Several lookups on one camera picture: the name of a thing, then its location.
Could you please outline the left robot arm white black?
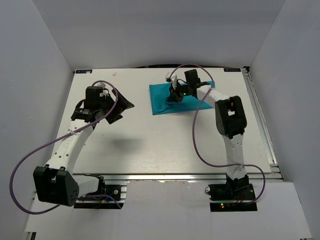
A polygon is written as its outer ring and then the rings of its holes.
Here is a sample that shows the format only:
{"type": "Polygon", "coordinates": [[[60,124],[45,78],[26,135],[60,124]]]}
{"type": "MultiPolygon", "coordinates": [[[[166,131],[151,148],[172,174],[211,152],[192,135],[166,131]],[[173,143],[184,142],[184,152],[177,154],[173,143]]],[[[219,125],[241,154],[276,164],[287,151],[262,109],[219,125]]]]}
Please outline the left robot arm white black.
{"type": "Polygon", "coordinates": [[[33,171],[38,200],[71,207],[79,198],[102,198],[106,193],[104,178],[96,174],[73,175],[75,163],[99,121],[112,124],[131,108],[134,104],[115,89],[87,87],[85,98],[78,102],[71,116],[70,135],[61,140],[45,166],[38,166],[33,171]]]}

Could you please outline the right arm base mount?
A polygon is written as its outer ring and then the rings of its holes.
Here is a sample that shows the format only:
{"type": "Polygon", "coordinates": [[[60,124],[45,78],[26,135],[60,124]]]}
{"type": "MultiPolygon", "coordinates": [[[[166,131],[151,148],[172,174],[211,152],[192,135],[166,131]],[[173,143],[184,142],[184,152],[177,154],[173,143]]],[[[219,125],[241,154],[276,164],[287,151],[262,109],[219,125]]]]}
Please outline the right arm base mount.
{"type": "Polygon", "coordinates": [[[250,203],[256,198],[251,183],[247,187],[236,191],[232,191],[226,183],[209,184],[204,189],[204,193],[209,196],[209,206],[212,213],[258,211],[257,204],[255,202],[250,203]]]}

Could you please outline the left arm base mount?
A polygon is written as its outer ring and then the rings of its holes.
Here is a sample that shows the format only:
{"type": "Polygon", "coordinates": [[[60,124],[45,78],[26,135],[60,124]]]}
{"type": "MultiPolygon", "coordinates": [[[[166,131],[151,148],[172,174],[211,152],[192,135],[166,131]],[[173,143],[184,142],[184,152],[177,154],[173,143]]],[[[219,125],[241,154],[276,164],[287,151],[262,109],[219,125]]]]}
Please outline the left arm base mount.
{"type": "Polygon", "coordinates": [[[105,189],[88,193],[74,204],[75,209],[120,210],[125,203],[128,181],[106,180],[105,189]]]}

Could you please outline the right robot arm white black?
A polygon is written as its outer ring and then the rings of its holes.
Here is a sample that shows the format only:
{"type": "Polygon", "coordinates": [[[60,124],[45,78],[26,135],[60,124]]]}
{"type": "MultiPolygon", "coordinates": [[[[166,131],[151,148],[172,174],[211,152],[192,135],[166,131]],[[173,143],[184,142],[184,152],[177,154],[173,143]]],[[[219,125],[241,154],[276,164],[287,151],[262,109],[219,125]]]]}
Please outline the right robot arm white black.
{"type": "Polygon", "coordinates": [[[170,83],[169,102],[181,103],[184,97],[192,96],[201,103],[214,108],[215,125],[223,138],[227,168],[228,184],[243,188],[249,185],[249,177],[244,166],[243,136],[247,127],[247,119],[239,96],[227,96],[217,91],[208,82],[202,82],[196,69],[184,72],[185,84],[178,83],[175,73],[168,73],[165,80],[170,83]]]}

